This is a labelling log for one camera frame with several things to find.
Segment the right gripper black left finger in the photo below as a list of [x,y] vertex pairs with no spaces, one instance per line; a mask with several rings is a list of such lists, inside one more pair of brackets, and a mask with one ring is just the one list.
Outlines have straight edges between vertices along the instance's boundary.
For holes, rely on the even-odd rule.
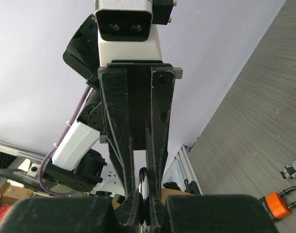
[[0,233],[136,233],[139,193],[117,208],[109,197],[26,198],[10,206]]

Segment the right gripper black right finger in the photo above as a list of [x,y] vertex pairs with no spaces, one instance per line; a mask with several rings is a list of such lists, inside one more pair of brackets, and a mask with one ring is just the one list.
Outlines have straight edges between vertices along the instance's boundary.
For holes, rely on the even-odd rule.
[[152,233],[276,233],[277,227],[253,196],[148,196]]

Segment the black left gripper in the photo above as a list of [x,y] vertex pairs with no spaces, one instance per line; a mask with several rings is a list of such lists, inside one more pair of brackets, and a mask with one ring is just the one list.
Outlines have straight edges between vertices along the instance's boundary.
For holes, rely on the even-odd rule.
[[106,139],[118,159],[125,195],[135,191],[133,150],[146,150],[149,194],[161,194],[174,85],[182,68],[161,61],[99,68]]

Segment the large brass padlock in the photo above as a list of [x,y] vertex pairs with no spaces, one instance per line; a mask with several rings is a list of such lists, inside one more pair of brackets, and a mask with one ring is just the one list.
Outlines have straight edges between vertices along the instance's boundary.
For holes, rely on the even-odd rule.
[[149,232],[150,216],[149,216],[149,184],[148,169],[143,167],[139,171],[139,222],[142,233]]

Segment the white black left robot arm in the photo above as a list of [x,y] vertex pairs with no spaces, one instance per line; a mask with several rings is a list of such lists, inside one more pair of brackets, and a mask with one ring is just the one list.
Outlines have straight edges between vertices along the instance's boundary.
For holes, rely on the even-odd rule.
[[102,182],[105,161],[95,143],[108,145],[126,196],[135,190],[133,153],[146,152],[148,190],[160,196],[168,157],[176,79],[182,69],[162,60],[157,27],[171,21],[174,0],[98,0],[72,36],[64,62],[86,81],[68,130],[45,172],[73,190]]

